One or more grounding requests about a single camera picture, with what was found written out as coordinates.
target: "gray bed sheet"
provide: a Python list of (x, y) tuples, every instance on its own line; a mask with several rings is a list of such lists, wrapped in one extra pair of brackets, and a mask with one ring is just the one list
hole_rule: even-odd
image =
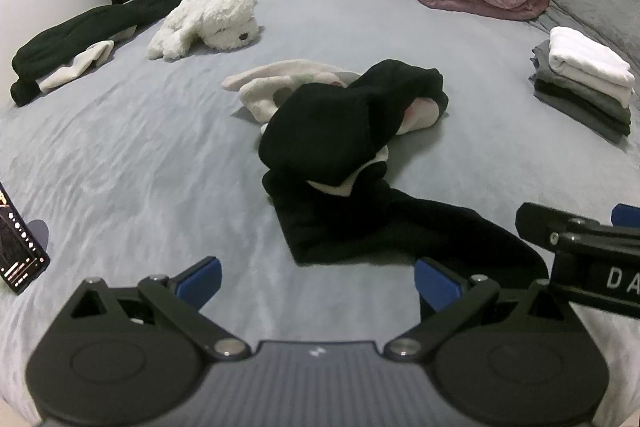
[[(145, 58), (157, 23), (97, 71), (27, 107), (0, 108), (0, 179), (24, 217), (50, 229), (49, 269), (23, 295), (0, 289), (0, 396), (28, 421), (37, 415), (24, 364), (90, 275), (134, 285), (216, 255), (222, 289), (202, 311), (254, 346), (382, 346), (419, 320), (401, 253), (295, 265), (260, 183), (259, 127), (220, 87), (227, 75), (299, 57), (353, 71), (384, 58), (438, 68), (447, 114), (389, 144), (394, 187), (469, 206), (512, 231), (523, 201), (602, 222), (620, 201), (640, 204), (637, 147), (613, 146), (533, 96), (530, 51), (547, 35), (527, 23), (417, 0), (259, 0), (256, 18), (264, 30), (255, 44), (226, 54), (197, 46), (177, 62)], [(636, 110), (633, 120), (636, 133)], [(612, 374), (596, 424), (618, 427), (640, 405), (639, 325), (579, 312)]]

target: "white plush toy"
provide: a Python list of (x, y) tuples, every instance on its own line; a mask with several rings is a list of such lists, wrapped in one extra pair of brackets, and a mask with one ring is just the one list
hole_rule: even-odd
[(197, 38), (215, 50), (242, 48), (260, 33), (256, 4), (257, 0), (182, 0), (149, 42), (148, 57), (184, 57)]

